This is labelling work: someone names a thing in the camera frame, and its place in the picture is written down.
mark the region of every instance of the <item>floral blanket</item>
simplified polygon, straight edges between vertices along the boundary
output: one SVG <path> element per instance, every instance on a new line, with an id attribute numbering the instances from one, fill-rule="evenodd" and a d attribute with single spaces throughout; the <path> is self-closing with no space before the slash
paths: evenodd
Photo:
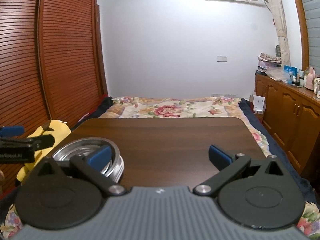
<path id="1" fill-rule="evenodd" d="M 240 109 L 239 98 L 152 99 L 138 97 L 114 98 L 114 104 L 100 118 L 179 118 L 179 117 L 226 117 L 241 119 L 251 132 L 265 156 L 270 155 L 266 137 L 256 130 Z M 309 238 L 320 239 L 320 213 L 315 204 L 306 202 L 305 210 L 297 227 Z M 12 204 L 0 231 L 4 238 L 13 236 L 22 223 Z"/>

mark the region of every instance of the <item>wall socket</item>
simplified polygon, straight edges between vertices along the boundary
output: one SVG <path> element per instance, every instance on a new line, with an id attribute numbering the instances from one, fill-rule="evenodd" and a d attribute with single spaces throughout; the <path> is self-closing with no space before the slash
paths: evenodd
<path id="1" fill-rule="evenodd" d="M 224 97 L 224 98 L 236 98 L 236 95 L 232 95 L 232 94 L 225 94 L 225 95 L 222 95 L 222 94 L 212 94 L 211 95 L 212 98 L 218 98 L 218 97 Z"/>
<path id="2" fill-rule="evenodd" d="M 217 56 L 217 62 L 228 62 L 227 56 Z"/>

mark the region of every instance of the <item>white paper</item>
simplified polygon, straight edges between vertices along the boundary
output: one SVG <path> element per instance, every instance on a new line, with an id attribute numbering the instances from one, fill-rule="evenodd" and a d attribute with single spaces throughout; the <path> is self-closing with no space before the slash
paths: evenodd
<path id="1" fill-rule="evenodd" d="M 263 111 L 264 106 L 264 97 L 253 96 L 253 110 L 254 111 Z"/>

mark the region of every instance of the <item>stainless steel bowl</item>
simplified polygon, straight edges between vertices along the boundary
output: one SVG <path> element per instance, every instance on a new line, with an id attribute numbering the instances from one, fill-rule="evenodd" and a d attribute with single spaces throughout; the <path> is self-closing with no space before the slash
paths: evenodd
<path id="1" fill-rule="evenodd" d="M 114 182 L 118 182 L 123 170 L 124 162 L 120 156 L 120 151 L 117 145 L 108 139 L 90 137 L 73 141 L 56 151 L 52 157 L 56 161 L 67 161 L 74 155 L 88 156 L 93 151 L 101 146 L 109 145 L 112 149 L 112 159 L 101 171 L 106 177 L 110 177 Z"/>

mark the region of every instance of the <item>wooden table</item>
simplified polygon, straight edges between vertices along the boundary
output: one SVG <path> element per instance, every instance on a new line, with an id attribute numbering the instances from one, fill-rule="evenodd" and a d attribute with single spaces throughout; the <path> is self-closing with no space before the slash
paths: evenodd
<path id="1" fill-rule="evenodd" d="M 90 119 L 51 151 L 84 137 L 114 141 L 124 159 L 120 184 L 193 188 L 218 170 L 209 161 L 211 144 L 254 159 L 264 154 L 245 124 L 235 117 Z"/>

